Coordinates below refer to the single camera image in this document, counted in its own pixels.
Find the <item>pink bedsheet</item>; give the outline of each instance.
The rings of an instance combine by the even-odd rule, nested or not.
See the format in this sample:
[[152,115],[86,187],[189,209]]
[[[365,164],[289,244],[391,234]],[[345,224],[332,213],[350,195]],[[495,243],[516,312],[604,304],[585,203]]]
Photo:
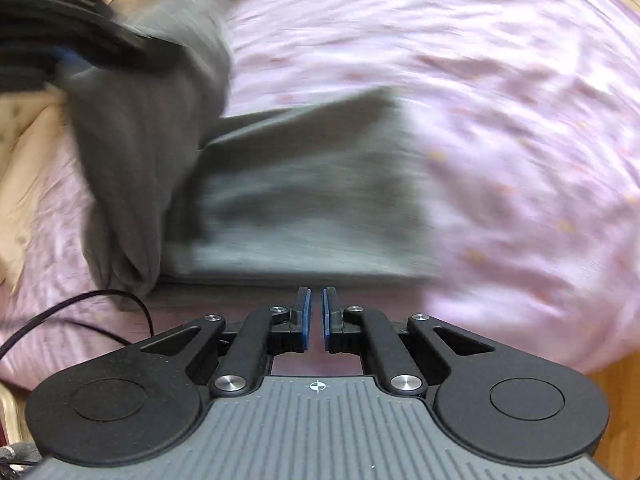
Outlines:
[[[580,370],[639,345],[640,28],[631,12],[613,0],[243,0],[231,28],[229,114],[379,84],[404,96],[431,177],[424,201],[442,277],[347,304],[385,307],[394,319],[420,310]],[[80,251],[89,202],[67,138],[20,293],[8,300],[0,289],[2,321],[94,288]],[[239,319],[272,297],[238,298],[154,318],[160,330],[205,312]],[[66,316],[146,335],[140,314],[106,300]],[[276,371],[354,370],[320,345],[316,337],[303,361],[280,359]],[[82,329],[41,327],[1,362],[0,377],[32,388],[114,348]]]

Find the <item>gray towel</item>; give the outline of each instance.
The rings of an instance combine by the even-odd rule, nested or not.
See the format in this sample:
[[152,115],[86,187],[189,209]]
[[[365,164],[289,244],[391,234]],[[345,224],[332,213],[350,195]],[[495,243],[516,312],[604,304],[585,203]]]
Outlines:
[[424,172],[390,89],[228,118],[212,137],[165,218],[161,282],[433,276]]
[[172,73],[66,82],[95,197],[83,250],[97,285],[145,295],[158,279],[183,290],[432,276],[421,165],[392,91],[219,120],[225,7],[163,0],[130,22],[188,48]]
[[146,294],[158,278],[162,216],[225,107],[227,7],[228,0],[161,0],[127,21],[186,46],[188,59],[171,73],[92,68],[62,82],[95,198],[83,252],[98,286]]

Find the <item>gray ribbed plate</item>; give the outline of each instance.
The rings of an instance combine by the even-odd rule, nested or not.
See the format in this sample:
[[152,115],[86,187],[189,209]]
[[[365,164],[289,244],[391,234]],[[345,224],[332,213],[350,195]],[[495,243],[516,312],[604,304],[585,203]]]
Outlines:
[[267,377],[213,404],[183,443],[146,462],[93,469],[47,459],[30,480],[599,480],[588,457],[526,468],[478,457],[447,437],[417,399],[370,377]]

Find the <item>crosshair marking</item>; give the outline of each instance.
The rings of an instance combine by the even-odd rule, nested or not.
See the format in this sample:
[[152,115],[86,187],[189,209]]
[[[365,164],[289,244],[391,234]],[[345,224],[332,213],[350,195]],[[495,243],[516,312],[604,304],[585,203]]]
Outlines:
[[308,388],[311,388],[313,391],[315,391],[316,394],[320,393],[322,390],[328,387],[329,387],[328,384],[324,384],[322,381],[318,381],[318,380],[315,380],[313,383],[311,383],[308,386]]

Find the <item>silver rivet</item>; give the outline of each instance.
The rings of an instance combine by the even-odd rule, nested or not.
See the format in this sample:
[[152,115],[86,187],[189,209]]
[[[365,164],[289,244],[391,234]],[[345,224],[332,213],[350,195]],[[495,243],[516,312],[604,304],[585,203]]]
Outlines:
[[412,392],[422,386],[422,381],[415,375],[396,375],[391,379],[391,385],[402,392]]
[[246,381],[239,375],[223,375],[214,383],[216,388],[223,392],[236,392],[246,386]]

